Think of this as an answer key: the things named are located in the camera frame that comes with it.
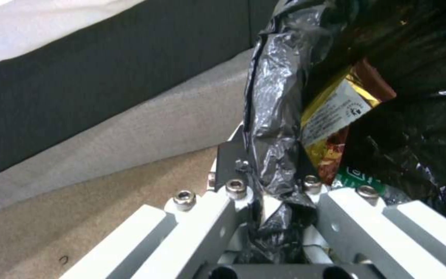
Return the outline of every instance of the crumpled plastic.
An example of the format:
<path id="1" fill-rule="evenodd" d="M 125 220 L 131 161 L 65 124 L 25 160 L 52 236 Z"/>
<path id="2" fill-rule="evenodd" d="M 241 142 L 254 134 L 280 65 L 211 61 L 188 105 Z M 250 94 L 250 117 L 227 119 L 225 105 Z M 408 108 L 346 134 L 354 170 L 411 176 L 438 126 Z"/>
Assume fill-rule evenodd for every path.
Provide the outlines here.
<path id="1" fill-rule="evenodd" d="M 330 1 L 292 0 L 276 10 L 259 34 L 249 69 L 244 140 L 255 190 L 283 204 L 264 224 L 249 224 L 250 245 L 238 263 L 304 262 L 302 231 L 316 211 L 296 180 L 302 91 L 348 19 Z"/>
<path id="2" fill-rule="evenodd" d="M 446 96 L 398 98 L 350 127 L 343 163 L 446 216 Z"/>
<path id="3" fill-rule="evenodd" d="M 446 216 L 446 1 L 411 14 L 369 56 L 398 97 L 351 126 L 343 162 Z"/>

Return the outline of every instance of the gray upholstered base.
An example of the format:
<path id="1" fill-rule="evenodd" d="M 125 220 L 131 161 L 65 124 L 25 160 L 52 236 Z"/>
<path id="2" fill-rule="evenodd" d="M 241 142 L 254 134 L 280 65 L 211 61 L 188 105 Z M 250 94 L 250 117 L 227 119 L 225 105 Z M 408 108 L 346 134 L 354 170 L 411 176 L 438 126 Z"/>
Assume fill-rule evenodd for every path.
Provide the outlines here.
<path id="1" fill-rule="evenodd" d="M 0 208 L 225 141 L 242 120 L 250 56 L 241 53 L 1 172 Z"/>

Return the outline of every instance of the black mattress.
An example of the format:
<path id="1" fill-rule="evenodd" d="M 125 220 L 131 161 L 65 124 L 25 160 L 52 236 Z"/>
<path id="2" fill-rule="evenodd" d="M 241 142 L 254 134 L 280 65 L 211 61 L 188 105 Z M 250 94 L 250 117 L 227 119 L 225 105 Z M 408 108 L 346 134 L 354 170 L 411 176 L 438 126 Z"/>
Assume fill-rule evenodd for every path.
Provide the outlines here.
<path id="1" fill-rule="evenodd" d="M 0 62 L 0 171 L 249 49 L 276 2 L 146 0 Z"/>

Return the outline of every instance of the black plastic bag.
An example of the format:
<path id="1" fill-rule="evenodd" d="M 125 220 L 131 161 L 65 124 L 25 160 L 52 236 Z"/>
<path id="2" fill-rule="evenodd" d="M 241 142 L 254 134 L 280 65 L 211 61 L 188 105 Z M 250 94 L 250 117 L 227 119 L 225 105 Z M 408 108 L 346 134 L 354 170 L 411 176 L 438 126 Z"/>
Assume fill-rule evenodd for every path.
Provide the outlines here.
<path id="1" fill-rule="evenodd" d="M 304 175 L 298 171 L 302 163 L 300 115 L 308 102 L 335 75 L 365 57 L 373 60 L 375 67 L 381 65 L 378 70 L 382 76 L 401 94 L 399 90 L 403 91 L 408 83 L 386 73 L 393 68 L 384 58 L 399 51 L 402 42 L 421 48 L 425 41 L 436 40 L 432 49 L 439 49 L 439 44 L 444 44 L 444 40 L 438 40 L 439 35 L 431 38 L 429 33 L 417 32 L 430 30 L 425 28 L 428 24 L 435 27 L 435 21 L 442 28 L 441 34 L 446 34 L 446 0 L 291 0 L 276 11 L 267 29 L 259 34 L 249 69 L 244 140 L 255 190 L 282 200 L 284 205 L 269 218 L 273 227 L 280 229 L 254 223 L 251 245 L 242 253 L 241 263 L 284 263 L 300 258 L 297 247 L 302 230 L 316 217 L 308 198 L 297 203 L 290 200 L 301 195 L 297 187 Z M 436 56 L 439 59 L 432 66 L 443 63 L 444 55 L 446 52 Z M 423 56 L 420 55 L 419 69 L 425 67 Z M 401 69 L 407 63 L 404 59 L 410 59 L 410 55 L 398 60 Z M 417 67 L 407 68 L 403 77 L 414 73 L 414 69 Z M 418 81 L 424 81 L 424 75 Z M 408 91 L 418 95 L 429 88 L 446 87 L 434 84 Z"/>
<path id="2" fill-rule="evenodd" d="M 397 98 L 350 127 L 342 163 L 446 216 L 446 96 Z"/>
<path id="3" fill-rule="evenodd" d="M 351 126 L 343 161 L 446 216 L 446 1 L 411 14 L 369 56 L 398 97 Z"/>

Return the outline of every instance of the hex socket bolt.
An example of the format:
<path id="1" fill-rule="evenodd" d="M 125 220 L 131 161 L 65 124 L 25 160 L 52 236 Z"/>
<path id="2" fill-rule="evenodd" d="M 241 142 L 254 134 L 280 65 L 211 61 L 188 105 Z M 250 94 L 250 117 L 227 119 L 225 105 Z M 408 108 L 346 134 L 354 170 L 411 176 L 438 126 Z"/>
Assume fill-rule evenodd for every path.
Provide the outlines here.
<path id="1" fill-rule="evenodd" d="M 360 187 L 357 187 L 355 189 L 355 192 L 360 195 L 362 198 L 364 198 L 370 205 L 376 206 L 379 194 L 375 190 L 375 188 L 369 186 L 369 185 L 363 185 Z"/>
<path id="2" fill-rule="evenodd" d="M 304 178 L 304 191 L 316 195 L 321 192 L 321 181 L 315 175 L 306 175 Z"/>
<path id="3" fill-rule="evenodd" d="M 230 179 L 225 185 L 226 194 L 234 200 L 240 200 L 247 195 L 247 186 L 240 179 Z"/>
<path id="4" fill-rule="evenodd" d="M 173 196 L 173 202 L 180 211 L 191 210 L 196 203 L 195 194 L 191 191 L 182 190 Z"/>

